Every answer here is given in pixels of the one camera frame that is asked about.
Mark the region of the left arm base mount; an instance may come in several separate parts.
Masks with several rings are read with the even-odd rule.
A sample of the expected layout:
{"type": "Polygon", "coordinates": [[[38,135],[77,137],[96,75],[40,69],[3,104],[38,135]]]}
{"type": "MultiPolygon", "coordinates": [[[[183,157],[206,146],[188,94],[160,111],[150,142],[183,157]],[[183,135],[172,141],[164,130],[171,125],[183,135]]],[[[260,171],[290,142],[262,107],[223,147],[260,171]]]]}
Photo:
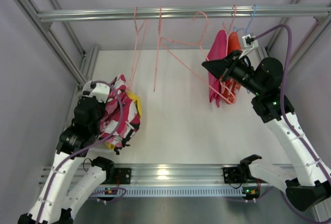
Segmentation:
{"type": "Polygon", "coordinates": [[[132,168],[111,168],[106,172],[106,180],[103,184],[130,185],[132,168]]]}

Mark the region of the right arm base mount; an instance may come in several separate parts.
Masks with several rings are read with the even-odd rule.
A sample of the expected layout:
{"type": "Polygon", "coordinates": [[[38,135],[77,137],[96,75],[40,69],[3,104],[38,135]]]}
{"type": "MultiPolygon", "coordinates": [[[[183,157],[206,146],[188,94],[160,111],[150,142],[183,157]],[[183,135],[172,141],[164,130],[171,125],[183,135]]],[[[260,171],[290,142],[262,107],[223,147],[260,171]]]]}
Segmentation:
{"type": "Polygon", "coordinates": [[[247,173],[241,166],[223,167],[223,178],[227,184],[240,184],[248,181],[247,173]]]}

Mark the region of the pink wire hanger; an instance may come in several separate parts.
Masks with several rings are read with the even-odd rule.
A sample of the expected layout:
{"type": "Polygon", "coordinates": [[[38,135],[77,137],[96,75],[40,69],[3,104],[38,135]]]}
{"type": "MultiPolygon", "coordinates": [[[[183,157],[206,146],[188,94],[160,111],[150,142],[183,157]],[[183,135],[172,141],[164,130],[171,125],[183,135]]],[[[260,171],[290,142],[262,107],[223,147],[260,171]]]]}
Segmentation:
{"type": "Polygon", "coordinates": [[[132,85],[133,85],[136,71],[137,71],[137,68],[139,65],[141,52],[142,52],[142,48],[143,48],[144,41],[145,41],[146,30],[147,30],[148,23],[149,23],[149,20],[143,20],[141,25],[138,25],[137,14],[138,14],[138,7],[135,7],[134,8],[134,27],[135,27],[135,32],[136,32],[136,39],[135,39],[135,44],[134,44],[133,62],[132,62],[131,75],[130,75],[129,86],[128,86],[128,89],[130,91],[132,91],[132,85]]]}

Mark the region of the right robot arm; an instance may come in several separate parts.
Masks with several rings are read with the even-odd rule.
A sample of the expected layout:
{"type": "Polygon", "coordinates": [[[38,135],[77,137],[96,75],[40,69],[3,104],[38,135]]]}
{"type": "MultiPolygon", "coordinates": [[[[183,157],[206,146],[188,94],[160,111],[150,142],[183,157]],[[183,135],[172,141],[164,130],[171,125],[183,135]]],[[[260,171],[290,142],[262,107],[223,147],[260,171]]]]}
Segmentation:
{"type": "Polygon", "coordinates": [[[253,68],[248,56],[233,51],[223,59],[204,61],[202,66],[216,79],[232,79],[254,93],[251,103],[255,113],[278,139],[294,168],[294,173],[290,174],[263,162],[259,155],[251,155],[240,161],[237,174],[229,173],[229,179],[239,183],[267,182],[285,193],[290,203],[301,212],[330,198],[330,168],[306,138],[294,107],[280,88],[282,63],[266,57],[253,68]]]}

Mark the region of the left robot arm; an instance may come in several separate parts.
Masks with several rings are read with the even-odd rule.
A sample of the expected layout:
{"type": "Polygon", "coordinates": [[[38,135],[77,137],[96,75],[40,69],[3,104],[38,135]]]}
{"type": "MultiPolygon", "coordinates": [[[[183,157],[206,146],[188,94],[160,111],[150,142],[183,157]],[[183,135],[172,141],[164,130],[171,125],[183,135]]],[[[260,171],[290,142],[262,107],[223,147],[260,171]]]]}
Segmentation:
{"type": "Polygon", "coordinates": [[[95,189],[114,176],[114,162],[97,157],[83,178],[70,189],[70,183],[95,142],[106,111],[104,100],[82,97],[74,109],[71,125],[60,135],[51,172],[31,210],[19,223],[73,223],[78,211],[95,189]]]}

